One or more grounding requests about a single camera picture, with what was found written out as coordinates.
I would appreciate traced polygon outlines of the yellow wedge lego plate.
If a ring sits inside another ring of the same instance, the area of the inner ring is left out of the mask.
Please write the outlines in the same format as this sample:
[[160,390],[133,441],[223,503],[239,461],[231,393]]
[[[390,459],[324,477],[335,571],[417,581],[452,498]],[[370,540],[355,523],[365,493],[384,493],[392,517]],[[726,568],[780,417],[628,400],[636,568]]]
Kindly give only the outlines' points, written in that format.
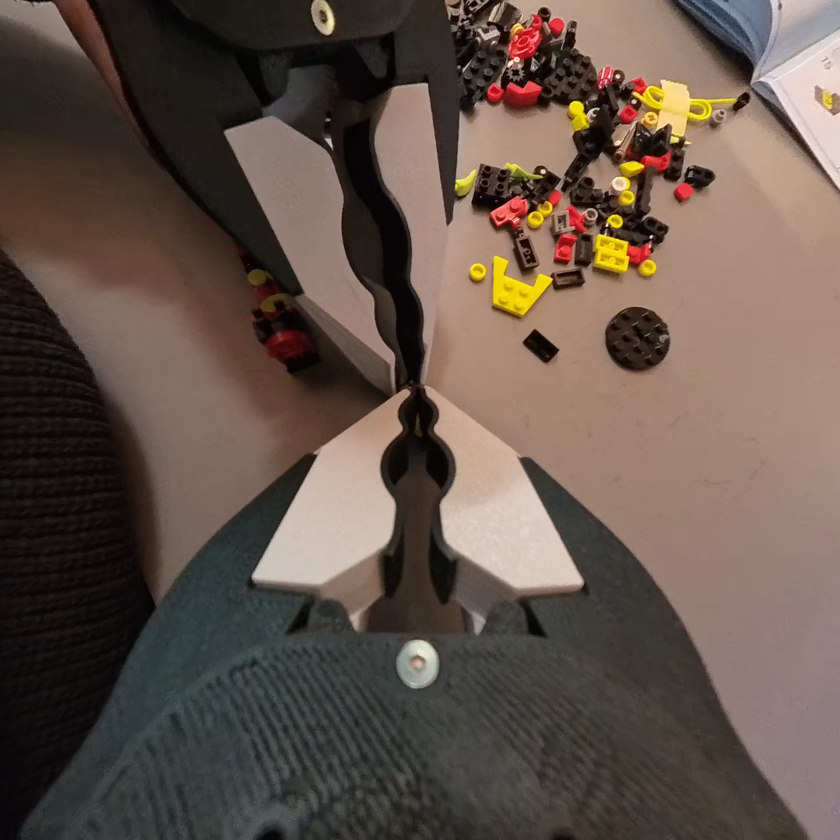
[[522,319],[542,294],[553,285],[551,276],[538,274],[532,283],[508,276],[509,260],[495,255],[492,260],[491,306],[513,318]]

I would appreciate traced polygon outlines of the lego instruction booklet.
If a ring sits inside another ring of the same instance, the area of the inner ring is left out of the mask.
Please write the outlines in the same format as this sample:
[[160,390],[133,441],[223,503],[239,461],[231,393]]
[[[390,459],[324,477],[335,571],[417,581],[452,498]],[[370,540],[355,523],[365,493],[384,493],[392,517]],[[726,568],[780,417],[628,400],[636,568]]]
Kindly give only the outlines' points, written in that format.
[[752,89],[792,126],[839,187],[839,2],[677,4],[746,57]]

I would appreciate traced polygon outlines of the person's black knit sweater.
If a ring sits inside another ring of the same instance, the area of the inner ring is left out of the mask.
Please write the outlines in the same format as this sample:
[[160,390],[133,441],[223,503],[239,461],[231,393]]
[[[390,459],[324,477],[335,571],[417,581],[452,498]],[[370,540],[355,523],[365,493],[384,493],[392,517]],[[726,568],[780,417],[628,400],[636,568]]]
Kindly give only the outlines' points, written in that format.
[[2,838],[79,750],[152,610],[99,383],[3,251]]

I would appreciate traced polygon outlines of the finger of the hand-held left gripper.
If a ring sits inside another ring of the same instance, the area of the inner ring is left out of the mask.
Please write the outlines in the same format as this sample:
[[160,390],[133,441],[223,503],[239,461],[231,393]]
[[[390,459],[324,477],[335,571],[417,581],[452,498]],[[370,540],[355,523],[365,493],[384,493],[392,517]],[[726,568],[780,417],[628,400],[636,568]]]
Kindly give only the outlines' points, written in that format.
[[375,388],[422,381],[422,170],[395,115],[340,115],[319,145],[278,117],[226,131],[301,293]]
[[374,132],[382,179],[410,238],[411,284],[423,310],[423,384],[433,353],[448,241],[430,102],[426,82],[394,87],[382,99]]

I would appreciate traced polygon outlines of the red black lego model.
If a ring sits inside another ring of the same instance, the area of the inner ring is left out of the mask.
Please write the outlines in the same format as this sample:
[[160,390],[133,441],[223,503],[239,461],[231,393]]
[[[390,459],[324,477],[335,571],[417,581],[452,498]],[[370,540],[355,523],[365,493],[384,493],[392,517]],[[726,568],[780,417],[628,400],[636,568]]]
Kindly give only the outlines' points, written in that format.
[[280,290],[275,278],[244,246],[236,244],[236,249],[254,302],[251,326],[263,350],[290,375],[318,364],[317,346],[292,297]]

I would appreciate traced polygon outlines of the black round lego plate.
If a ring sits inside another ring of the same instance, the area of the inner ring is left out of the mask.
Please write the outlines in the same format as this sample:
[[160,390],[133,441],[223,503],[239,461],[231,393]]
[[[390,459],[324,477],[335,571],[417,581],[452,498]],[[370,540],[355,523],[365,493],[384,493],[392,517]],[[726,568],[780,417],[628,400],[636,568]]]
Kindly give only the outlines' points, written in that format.
[[659,366],[671,346],[668,324],[655,311],[630,307],[619,311],[606,324],[605,349],[625,371],[648,371]]

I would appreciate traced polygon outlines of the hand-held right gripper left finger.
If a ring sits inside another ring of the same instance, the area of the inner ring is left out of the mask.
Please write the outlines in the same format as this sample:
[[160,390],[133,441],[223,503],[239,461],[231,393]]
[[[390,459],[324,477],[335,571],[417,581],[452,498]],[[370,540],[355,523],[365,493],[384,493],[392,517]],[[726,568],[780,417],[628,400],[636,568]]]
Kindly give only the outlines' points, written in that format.
[[403,569],[396,489],[408,471],[415,388],[322,446],[252,575],[260,590],[339,602],[355,628]]

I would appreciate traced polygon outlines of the pile of lego pieces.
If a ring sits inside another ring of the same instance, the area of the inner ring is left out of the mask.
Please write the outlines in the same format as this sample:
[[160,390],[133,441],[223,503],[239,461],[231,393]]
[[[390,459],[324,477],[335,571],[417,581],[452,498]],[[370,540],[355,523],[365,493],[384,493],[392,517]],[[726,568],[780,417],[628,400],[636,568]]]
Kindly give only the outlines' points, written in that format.
[[523,271],[539,266],[531,231],[545,227],[555,287],[583,285],[583,268],[651,277],[653,253],[669,226],[652,215],[653,186],[661,177],[684,201],[716,179],[713,170],[686,165],[690,124],[717,127],[751,101],[696,99],[686,85],[650,84],[611,65],[597,66],[579,50],[577,21],[550,7],[527,15],[512,2],[447,2],[458,72],[458,107],[480,102],[510,110],[566,109],[574,157],[558,175],[545,164],[528,171],[515,163],[481,164],[455,180],[455,196],[470,197],[506,229]]

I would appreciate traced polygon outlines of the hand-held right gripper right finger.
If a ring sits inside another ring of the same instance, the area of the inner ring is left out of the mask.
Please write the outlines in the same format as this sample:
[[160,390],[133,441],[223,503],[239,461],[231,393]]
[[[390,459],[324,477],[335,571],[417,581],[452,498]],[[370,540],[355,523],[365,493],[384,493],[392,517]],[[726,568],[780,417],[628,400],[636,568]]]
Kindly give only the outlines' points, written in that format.
[[432,432],[454,460],[440,501],[455,601],[479,634],[501,602],[580,592],[584,580],[517,451],[433,388]]

